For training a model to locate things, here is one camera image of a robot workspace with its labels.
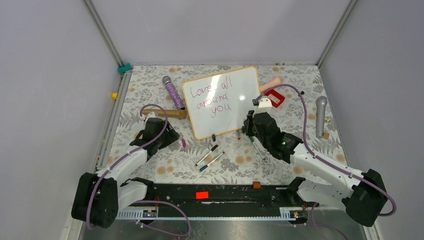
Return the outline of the yellow framed whiteboard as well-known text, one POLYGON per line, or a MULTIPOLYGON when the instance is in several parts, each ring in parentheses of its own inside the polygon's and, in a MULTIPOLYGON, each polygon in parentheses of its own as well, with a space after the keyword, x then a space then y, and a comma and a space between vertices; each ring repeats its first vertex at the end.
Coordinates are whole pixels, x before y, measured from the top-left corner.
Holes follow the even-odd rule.
POLYGON ((193 135, 202 140, 243 126, 252 100, 260 95, 258 69, 247 66, 182 84, 193 135))

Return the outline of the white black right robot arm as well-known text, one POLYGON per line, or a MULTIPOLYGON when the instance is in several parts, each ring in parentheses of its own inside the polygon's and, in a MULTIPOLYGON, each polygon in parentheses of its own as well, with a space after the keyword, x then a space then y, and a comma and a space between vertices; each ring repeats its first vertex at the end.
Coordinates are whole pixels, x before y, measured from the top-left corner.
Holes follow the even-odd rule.
POLYGON ((363 172, 317 155, 299 137, 281 131, 267 112, 250 110, 242 132, 255 137, 275 159, 308 169, 328 182, 325 185, 296 178, 286 193, 291 205, 299 206, 304 201, 330 205, 365 227, 373 226, 382 215, 388 197, 384 195, 386 187, 377 171, 363 172))

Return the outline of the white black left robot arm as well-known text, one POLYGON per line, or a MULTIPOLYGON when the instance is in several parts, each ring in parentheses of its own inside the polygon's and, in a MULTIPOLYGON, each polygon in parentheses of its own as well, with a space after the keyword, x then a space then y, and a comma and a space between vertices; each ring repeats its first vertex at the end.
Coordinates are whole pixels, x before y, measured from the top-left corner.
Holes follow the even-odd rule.
POLYGON ((71 217, 86 222, 89 228, 107 229, 119 211, 139 201, 148 206, 155 200, 155 192, 141 180, 129 176, 147 163, 158 150, 179 139, 169 121, 148 117, 142 129, 130 142, 126 153, 96 173, 84 173, 78 181, 71 217))

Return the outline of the black cap whiteboard marker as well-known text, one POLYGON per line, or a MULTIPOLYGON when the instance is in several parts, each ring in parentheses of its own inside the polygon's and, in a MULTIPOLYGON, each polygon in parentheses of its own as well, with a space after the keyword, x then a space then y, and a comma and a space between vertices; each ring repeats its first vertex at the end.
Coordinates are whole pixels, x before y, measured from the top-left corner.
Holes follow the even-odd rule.
POLYGON ((197 167, 199 164, 201 164, 216 148, 218 148, 218 144, 214 145, 207 153, 204 155, 196 164, 197 167))

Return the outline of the blue cap whiteboard marker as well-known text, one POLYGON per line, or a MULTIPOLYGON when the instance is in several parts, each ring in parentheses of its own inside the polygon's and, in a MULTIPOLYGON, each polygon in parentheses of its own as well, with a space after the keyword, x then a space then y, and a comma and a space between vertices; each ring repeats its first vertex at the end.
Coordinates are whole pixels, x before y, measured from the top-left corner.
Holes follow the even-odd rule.
POLYGON ((199 171, 203 172, 205 169, 207 169, 212 163, 216 162, 220 157, 222 157, 225 154, 225 152, 221 152, 218 156, 216 156, 213 160, 211 160, 209 163, 207 163, 206 165, 202 166, 199 171))

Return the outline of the green cap marker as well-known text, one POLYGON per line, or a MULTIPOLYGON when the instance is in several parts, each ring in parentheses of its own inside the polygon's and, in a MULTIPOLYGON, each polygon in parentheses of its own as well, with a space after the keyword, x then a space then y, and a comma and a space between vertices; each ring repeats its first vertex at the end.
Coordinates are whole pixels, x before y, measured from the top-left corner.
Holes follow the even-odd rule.
POLYGON ((248 137, 250 139, 250 141, 252 142, 252 144, 254 145, 255 149, 257 150, 258 154, 260 155, 260 157, 262 158, 263 161, 266 161, 267 158, 266 156, 261 152, 259 146, 257 145, 257 143, 255 142, 255 139, 252 136, 248 137))

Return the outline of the red plastic tray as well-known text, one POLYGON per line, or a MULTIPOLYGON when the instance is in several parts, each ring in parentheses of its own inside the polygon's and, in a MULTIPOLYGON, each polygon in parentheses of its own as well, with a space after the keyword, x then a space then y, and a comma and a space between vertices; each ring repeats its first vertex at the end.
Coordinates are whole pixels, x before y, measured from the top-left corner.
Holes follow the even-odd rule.
POLYGON ((267 96, 271 100, 271 104, 274 108, 278 108, 279 106, 281 106, 286 99, 285 96, 280 94, 275 89, 269 90, 264 95, 267 96))

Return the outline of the small wooden cube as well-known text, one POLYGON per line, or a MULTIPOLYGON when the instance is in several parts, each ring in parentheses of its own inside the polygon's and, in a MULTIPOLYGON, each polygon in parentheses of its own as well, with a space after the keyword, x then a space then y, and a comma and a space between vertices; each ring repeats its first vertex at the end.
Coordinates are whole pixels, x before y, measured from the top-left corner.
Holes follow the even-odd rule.
POLYGON ((329 140, 330 139, 331 134, 329 132, 324 132, 322 135, 322 138, 325 140, 329 140))

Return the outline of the orange brown cylinder block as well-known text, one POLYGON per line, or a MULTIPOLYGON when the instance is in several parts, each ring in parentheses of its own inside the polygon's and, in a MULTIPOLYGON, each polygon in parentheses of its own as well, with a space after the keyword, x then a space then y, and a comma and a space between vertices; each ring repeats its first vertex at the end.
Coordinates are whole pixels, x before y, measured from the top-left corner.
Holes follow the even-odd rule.
POLYGON ((252 188, 253 189, 261 189, 261 187, 262 187, 262 185, 261 185, 261 182, 260 181, 254 181, 253 183, 252 183, 252 188))

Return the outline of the purple glitter microphone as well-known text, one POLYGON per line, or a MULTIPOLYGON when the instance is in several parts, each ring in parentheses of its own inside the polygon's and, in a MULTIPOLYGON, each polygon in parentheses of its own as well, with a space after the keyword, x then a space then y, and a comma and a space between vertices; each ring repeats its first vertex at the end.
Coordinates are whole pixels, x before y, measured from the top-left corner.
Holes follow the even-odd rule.
POLYGON ((173 103, 177 107, 177 109, 185 110, 186 108, 184 106, 184 103, 183 103, 182 99, 180 98, 180 95, 179 95, 176 87, 172 83, 171 78, 169 76, 164 76, 162 78, 162 83, 164 84, 167 92, 169 93, 169 95, 170 95, 173 103))

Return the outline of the floral table mat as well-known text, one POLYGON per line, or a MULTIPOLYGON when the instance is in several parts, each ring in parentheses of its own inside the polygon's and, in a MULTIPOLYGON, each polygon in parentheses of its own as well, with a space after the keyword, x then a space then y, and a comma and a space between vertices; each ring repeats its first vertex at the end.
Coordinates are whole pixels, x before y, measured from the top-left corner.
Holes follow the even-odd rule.
MULTIPOLYGON (((176 87, 183 82, 221 72, 234 70, 233 65, 138 65, 132 70, 130 79, 123 89, 125 98, 119 122, 107 160, 113 163, 123 156, 139 131, 143 128, 140 110, 145 105, 151 108, 175 108, 164 87, 162 78, 169 76, 176 87)), ((321 74, 314 65, 259 65, 258 78, 261 84, 281 76, 288 87, 280 87, 278 92, 285 101, 273 108, 275 118, 282 131, 301 137, 303 120, 307 117, 307 142, 322 156, 345 165, 347 163, 342 142, 331 108, 326 107, 324 131, 330 133, 328 140, 316 137, 316 100, 325 96, 321 74)), ((262 160, 252 142, 244 135, 238 140, 236 132, 198 140, 194 137, 189 119, 170 119, 171 125, 180 135, 180 140, 158 151, 151 160, 138 167, 130 177, 148 179, 156 183, 184 184, 250 184, 254 181, 265 185, 285 185, 295 177, 322 183, 322 179, 308 169, 288 164, 273 158, 255 141, 266 156, 262 160), (214 146, 218 147, 198 166, 195 164, 214 146), (204 171, 200 168, 208 164, 220 153, 225 154, 204 171)))

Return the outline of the silver microphone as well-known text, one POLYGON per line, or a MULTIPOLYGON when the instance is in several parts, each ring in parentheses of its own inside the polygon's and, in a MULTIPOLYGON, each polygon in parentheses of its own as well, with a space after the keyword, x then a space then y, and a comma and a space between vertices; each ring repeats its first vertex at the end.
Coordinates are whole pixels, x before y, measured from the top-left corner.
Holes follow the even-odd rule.
POLYGON ((325 125, 325 112, 328 100, 325 96, 319 96, 315 102, 316 104, 316 124, 315 135, 317 138, 322 138, 324 135, 325 125))

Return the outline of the teal corner clamp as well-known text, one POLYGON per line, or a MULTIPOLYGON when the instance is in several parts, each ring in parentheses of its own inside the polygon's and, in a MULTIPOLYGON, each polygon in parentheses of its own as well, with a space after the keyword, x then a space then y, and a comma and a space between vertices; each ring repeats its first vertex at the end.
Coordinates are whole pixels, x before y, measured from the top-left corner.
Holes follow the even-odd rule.
POLYGON ((118 67, 118 68, 117 68, 117 71, 118 71, 120 74, 123 74, 123 73, 125 73, 125 72, 127 72, 127 71, 129 71, 129 70, 132 70, 132 69, 133 69, 133 67, 131 66, 131 64, 130 64, 130 63, 127 63, 127 64, 125 64, 125 65, 123 65, 123 66, 118 67))

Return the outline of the red label sticker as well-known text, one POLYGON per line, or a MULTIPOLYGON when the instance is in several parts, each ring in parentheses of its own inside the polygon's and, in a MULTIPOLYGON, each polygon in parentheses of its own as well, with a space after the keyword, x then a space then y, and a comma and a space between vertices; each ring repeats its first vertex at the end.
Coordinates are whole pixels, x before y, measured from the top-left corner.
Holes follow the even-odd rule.
POLYGON ((209 192, 208 191, 197 191, 195 193, 195 199, 196 200, 204 200, 209 198, 209 192))

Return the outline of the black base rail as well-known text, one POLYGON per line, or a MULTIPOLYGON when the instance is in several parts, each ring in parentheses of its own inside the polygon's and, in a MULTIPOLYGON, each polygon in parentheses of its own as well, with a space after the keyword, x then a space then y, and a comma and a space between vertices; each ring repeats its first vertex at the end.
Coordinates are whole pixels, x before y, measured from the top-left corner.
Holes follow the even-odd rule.
POLYGON ((135 207, 171 207, 183 214, 183 210, 199 211, 204 206, 224 206, 240 209, 247 206, 254 209, 312 207, 314 202, 301 199, 293 187, 288 185, 261 185, 253 189, 250 185, 220 184, 165 184, 154 183, 148 186, 147 196, 135 207), (208 199, 196 199, 196 192, 208 191, 208 199))

